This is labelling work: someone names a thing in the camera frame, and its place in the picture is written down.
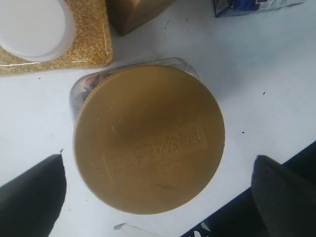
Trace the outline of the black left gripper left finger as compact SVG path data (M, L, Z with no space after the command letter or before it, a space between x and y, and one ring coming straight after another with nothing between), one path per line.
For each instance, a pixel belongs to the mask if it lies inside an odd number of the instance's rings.
M62 155L44 159L0 188L0 235L47 237L65 201Z

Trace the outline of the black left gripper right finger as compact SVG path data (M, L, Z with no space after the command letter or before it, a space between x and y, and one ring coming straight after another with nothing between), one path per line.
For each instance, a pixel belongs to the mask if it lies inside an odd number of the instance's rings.
M251 192L271 237L316 235L316 187L272 158L259 155Z

